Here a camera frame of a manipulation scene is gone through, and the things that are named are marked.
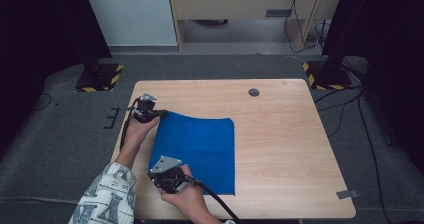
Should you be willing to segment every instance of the gray carpet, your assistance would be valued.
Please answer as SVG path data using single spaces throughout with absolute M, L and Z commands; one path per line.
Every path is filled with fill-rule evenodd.
M 78 200 L 110 161 L 134 84 L 139 80 L 177 79 L 306 79 L 301 64 L 316 56 L 117 56 L 124 64 L 113 91 L 75 93 L 82 65 L 51 75 L 34 111 L 0 163 L 1 197 L 47 197 Z M 314 99 L 329 91 L 311 90 Z M 317 103 L 318 110 L 350 100 L 360 89 L 346 90 Z M 376 150 L 382 193 L 392 223 L 424 221 L 424 176 L 408 161 L 401 147 L 386 144 L 384 132 L 369 103 L 361 106 Z M 108 116 L 120 108 L 113 129 Z M 341 106 L 320 112 L 328 134 L 339 124 Z M 379 201 L 370 146 L 357 102 L 345 107 L 340 130 L 329 138 L 357 215 L 350 220 L 304 220 L 315 223 L 386 223 Z M 66 223 L 74 206 L 0 203 L 0 223 Z

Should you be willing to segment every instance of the blue cloth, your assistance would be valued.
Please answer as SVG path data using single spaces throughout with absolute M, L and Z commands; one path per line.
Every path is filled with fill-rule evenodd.
M 169 112 L 157 130 L 149 169 L 161 156 L 188 164 L 193 176 L 216 194 L 235 194 L 234 122 Z

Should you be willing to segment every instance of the table top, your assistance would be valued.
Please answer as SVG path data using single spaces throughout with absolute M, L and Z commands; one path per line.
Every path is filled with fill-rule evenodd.
M 255 88 L 259 96 L 249 95 Z M 313 103 L 301 79 L 140 81 L 129 100 L 144 92 L 155 109 L 198 118 L 230 117 L 235 125 L 235 196 L 220 195 L 242 219 L 351 218 L 351 198 Z M 138 182 L 135 217 L 184 219 L 161 200 L 147 176 L 156 128 L 141 146 L 133 172 Z M 120 136 L 112 160 L 119 153 Z M 230 218 L 211 196 L 213 215 Z

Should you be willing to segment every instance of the wall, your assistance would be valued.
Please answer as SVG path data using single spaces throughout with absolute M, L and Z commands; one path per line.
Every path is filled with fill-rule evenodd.
M 177 46 L 169 0 L 90 0 L 109 46 Z

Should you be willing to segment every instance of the patterned sleeve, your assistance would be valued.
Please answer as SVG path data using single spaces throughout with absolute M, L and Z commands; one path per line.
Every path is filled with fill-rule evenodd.
M 126 166 L 110 163 L 85 191 L 69 223 L 133 223 L 136 182 Z

